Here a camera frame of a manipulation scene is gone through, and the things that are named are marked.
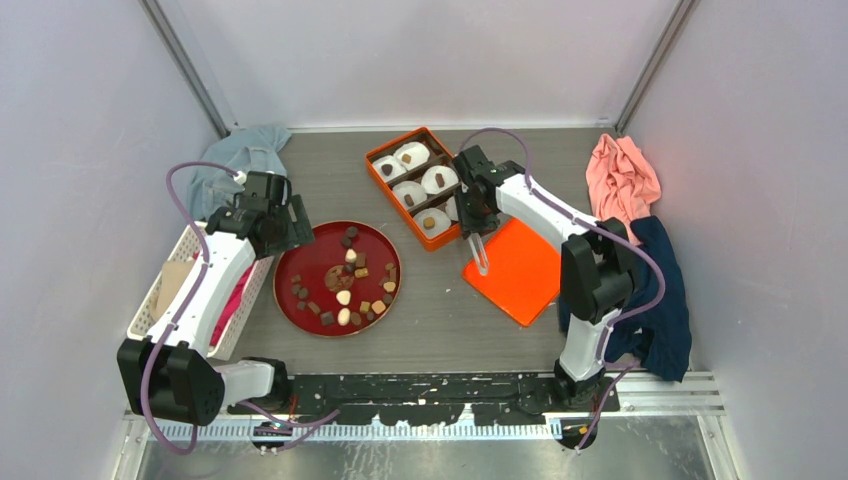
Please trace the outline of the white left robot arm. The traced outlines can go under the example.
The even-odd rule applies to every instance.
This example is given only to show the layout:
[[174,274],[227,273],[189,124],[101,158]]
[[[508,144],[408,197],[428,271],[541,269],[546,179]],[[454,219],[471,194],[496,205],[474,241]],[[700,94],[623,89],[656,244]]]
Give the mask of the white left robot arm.
[[124,340],[117,351],[131,410],[150,426],[159,420],[206,426],[220,410],[247,400],[277,413],[292,397],[279,360],[251,357],[219,367],[208,361],[215,327],[248,268],[314,240],[288,178],[229,174],[241,189],[205,227],[190,225],[200,251],[172,303],[147,333]]

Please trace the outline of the orange chocolate box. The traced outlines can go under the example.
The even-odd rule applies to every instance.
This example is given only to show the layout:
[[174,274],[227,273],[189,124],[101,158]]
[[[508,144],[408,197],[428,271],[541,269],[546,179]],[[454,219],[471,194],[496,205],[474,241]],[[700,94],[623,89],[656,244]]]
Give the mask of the orange chocolate box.
[[[411,141],[422,142],[428,147],[428,149],[430,150],[430,158],[428,162],[425,165],[422,165],[414,170],[408,171],[403,176],[400,176],[389,183],[384,183],[378,178],[377,173],[374,171],[372,166],[373,162],[382,156],[393,155],[393,153],[401,145]],[[453,222],[452,226],[441,235],[432,239],[427,239],[424,237],[419,227],[414,222],[413,217],[418,212],[426,208],[439,208],[445,212],[445,202],[451,196],[455,197],[456,192],[462,187],[460,179],[457,186],[453,189],[442,192],[438,195],[428,195],[428,199],[423,204],[418,205],[417,207],[410,210],[406,210],[401,206],[400,202],[394,196],[392,188],[399,182],[405,180],[416,181],[420,183],[421,177],[423,176],[425,171],[435,165],[449,166],[456,172],[453,167],[453,159],[454,156],[446,147],[446,145],[430,129],[426,127],[419,127],[411,132],[405,133],[385,143],[384,145],[370,151],[365,155],[366,170],[374,179],[378,188],[388,198],[388,200],[398,211],[404,222],[406,222],[407,226],[411,229],[415,237],[427,251],[438,250],[443,246],[447,245],[449,242],[458,239],[460,237],[459,223]]]

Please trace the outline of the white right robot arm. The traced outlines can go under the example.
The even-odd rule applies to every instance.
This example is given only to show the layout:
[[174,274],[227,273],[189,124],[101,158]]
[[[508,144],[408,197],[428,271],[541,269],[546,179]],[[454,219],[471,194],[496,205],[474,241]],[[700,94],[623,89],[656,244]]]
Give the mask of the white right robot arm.
[[452,160],[461,234],[480,274],[490,262],[482,237],[508,215],[558,249],[560,301],[570,313],[562,353],[554,365],[555,396],[567,410],[582,409],[605,372],[604,351],[613,320],[638,288],[638,248],[614,219],[600,221],[551,195],[514,161],[493,163],[478,146]]

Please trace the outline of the orange box lid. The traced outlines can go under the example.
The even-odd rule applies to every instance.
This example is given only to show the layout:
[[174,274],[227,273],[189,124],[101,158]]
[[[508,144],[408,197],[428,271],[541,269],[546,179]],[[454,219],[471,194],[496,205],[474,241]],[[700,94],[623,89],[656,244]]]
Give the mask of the orange box lid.
[[484,247],[488,273],[480,274],[471,260],[463,279],[519,326],[532,325],[559,294],[559,252],[517,219],[507,221]]

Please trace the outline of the metal tweezers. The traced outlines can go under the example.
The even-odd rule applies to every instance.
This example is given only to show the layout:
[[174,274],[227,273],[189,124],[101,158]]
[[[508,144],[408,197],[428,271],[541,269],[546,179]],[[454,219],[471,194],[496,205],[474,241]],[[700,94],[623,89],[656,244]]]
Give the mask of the metal tweezers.
[[481,276],[487,276],[490,269],[490,262],[485,251],[485,245],[479,233],[472,233],[468,237],[473,261],[476,270]]

